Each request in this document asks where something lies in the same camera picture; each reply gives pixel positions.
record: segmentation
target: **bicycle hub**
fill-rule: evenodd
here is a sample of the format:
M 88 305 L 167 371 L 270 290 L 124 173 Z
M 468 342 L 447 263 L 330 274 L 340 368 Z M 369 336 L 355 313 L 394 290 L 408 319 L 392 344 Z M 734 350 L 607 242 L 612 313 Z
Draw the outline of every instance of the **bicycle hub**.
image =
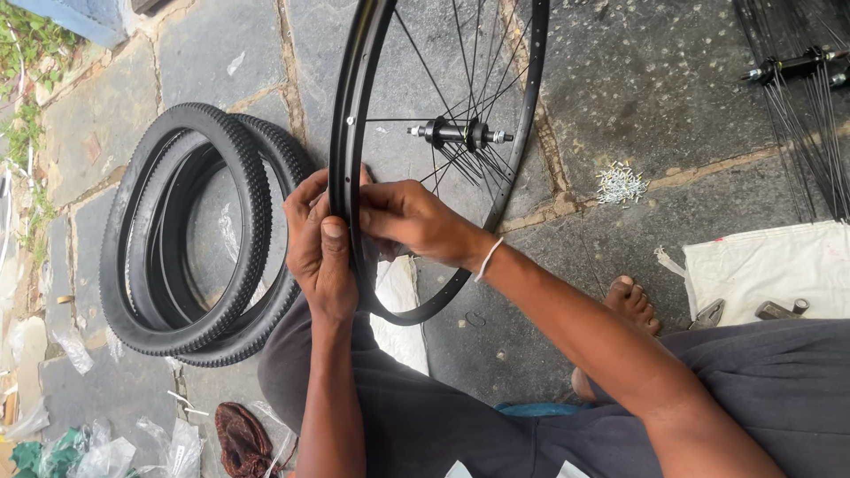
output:
M 442 149 L 445 143 L 463 143 L 470 151 L 481 149 L 488 143 L 500 145 L 513 141 L 513 135 L 504 131 L 490 131 L 487 123 L 477 117 L 466 122 L 465 126 L 449 124 L 444 117 L 437 117 L 425 124 L 407 129 L 407 133 L 417 138 L 424 137 L 433 147 Z

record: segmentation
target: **gray pants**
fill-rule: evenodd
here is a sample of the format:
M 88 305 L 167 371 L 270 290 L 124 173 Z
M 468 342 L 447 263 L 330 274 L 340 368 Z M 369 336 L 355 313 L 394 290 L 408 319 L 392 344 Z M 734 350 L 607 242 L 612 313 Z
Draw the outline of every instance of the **gray pants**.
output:
M 640 421 L 591 386 L 599 406 L 562 417 L 507 417 L 378 349 L 368 315 L 354 320 L 354 381 L 370 477 L 661 478 Z M 300 433 L 310 368 L 310 315 L 300 297 L 259 367 L 266 400 Z M 789 478 L 850 475 L 850 320 L 770 321 L 661 339 Z

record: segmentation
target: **green plant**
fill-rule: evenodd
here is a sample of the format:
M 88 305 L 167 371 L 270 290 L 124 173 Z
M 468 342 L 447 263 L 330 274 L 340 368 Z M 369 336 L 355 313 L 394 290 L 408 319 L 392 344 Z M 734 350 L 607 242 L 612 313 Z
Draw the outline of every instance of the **green plant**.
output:
M 10 80 L 21 73 L 35 71 L 32 79 L 53 91 L 62 72 L 71 62 L 71 53 L 79 37 L 27 10 L 0 0 L 0 96 L 8 98 L 16 85 Z M 38 63 L 51 58 L 47 71 L 39 71 Z M 23 60 L 24 71 L 21 71 Z
M 30 224 L 27 227 L 26 236 L 21 237 L 21 245 L 32 252 L 33 260 L 37 265 L 44 261 L 47 254 L 46 240 L 41 231 L 53 219 L 56 219 L 56 208 L 48 199 L 47 189 L 36 184 L 32 188 Z
M 38 125 L 40 112 L 32 98 L 24 98 L 14 116 L 0 125 L 0 132 L 9 142 L 6 156 L 24 170 L 30 160 L 30 145 L 33 152 L 38 151 L 38 136 L 42 133 Z

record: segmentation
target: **bicycle wheel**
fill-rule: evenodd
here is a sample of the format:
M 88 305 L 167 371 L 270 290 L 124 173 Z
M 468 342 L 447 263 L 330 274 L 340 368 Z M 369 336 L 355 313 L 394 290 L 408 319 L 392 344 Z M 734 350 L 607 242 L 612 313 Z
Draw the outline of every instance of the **bicycle wheel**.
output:
M 361 307 L 416 325 L 470 276 L 414 258 L 420 305 L 390 310 L 378 298 L 360 234 L 361 159 L 377 180 L 418 179 L 495 230 L 532 137 L 548 15 L 548 0 L 359 2 L 337 85 L 328 190 L 331 212 L 350 226 Z

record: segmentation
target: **stacked tires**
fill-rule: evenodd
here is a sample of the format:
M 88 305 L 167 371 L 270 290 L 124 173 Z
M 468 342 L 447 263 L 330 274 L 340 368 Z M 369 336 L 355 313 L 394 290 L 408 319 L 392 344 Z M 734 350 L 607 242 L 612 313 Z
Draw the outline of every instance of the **stacked tires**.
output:
M 282 227 L 272 224 L 264 162 L 284 197 L 312 173 L 292 136 L 255 117 L 187 103 L 150 125 L 118 186 L 100 256 L 101 304 L 124 344 L 201 367 L 230 365 L 263 348 L 300 292 L 283 265 L 268 292 L 248 306 L 272 228 Z M 241 246 L 224 293 L 207 309 L 189 285 L 186 230 L 196 198 L 225 167 L 239 197 Z

